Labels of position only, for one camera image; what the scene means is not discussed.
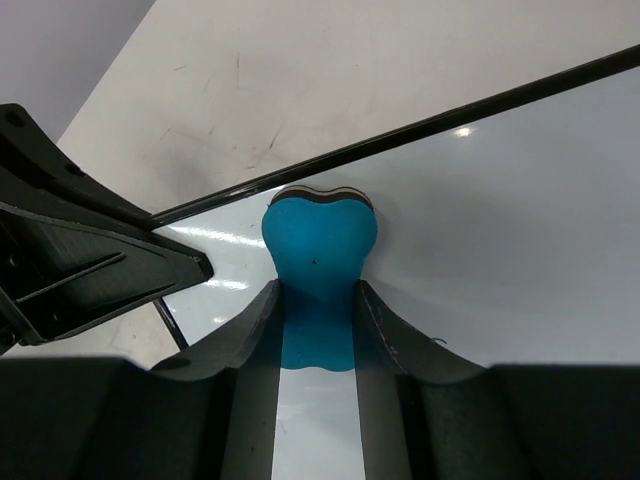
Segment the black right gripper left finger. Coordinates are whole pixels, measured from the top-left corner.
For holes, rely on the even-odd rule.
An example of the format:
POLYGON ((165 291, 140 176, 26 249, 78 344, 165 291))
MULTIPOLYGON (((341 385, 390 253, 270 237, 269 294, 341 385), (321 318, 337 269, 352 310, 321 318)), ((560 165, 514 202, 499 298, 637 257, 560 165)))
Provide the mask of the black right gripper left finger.
POLYGON ((84 452, 87 479, 269 479, 283 291, 150 371, 118 368, 84 452))

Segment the blue whiteboard eraser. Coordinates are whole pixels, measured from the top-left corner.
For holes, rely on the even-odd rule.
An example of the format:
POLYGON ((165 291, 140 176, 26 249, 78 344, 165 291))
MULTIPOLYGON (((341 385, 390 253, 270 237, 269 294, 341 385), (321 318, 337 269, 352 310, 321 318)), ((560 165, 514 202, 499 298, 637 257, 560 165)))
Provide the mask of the blue whiteboard eraser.
POLYGON ((288 186, 261 233, 284 293, 282 368, 353 369, 354 289, 378 233, 371 200, 353 187, 288 186))

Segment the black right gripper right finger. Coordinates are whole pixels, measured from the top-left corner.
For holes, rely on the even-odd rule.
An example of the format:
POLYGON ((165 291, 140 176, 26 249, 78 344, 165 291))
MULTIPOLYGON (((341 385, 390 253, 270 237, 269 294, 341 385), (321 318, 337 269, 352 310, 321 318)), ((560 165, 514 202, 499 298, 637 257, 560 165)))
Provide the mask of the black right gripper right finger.
POLYGON ((395 313, 366 281, 353 296, 361 445, 368 479, 544 479, 510 377, 483 367, 395 313))

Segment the white whiteboard with black frame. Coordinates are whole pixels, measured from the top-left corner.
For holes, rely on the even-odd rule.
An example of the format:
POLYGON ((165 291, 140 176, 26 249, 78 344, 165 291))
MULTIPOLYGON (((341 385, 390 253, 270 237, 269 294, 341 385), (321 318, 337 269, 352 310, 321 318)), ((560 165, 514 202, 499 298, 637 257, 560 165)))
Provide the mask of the white whiteboard with black frame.
MULTIPOLYGON (((359 282, 409 324, 483 367, 531 367, 508 383, 544 479, 638 477, 637 47, 159 214, 215 269, 160 303, 182 351, 279 281, 261 223, 292 185, 371 200, 359 282)), ((368 479, 355 366, 280 362, 269 479, 368 479)))

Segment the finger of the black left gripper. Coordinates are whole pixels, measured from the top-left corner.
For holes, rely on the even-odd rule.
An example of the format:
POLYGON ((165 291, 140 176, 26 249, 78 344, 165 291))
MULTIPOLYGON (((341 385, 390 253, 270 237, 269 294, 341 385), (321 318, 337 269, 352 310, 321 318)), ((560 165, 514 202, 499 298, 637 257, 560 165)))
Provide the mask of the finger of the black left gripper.
POLYGON ((19 104, 1 106, 1 167, 31 187, 89 211, 151 230, 151 214, 72 162, 19 104))
POLYGON ((213 276, 192 247, 100 214, 1 208, 1 345, 67 339, 213 276))

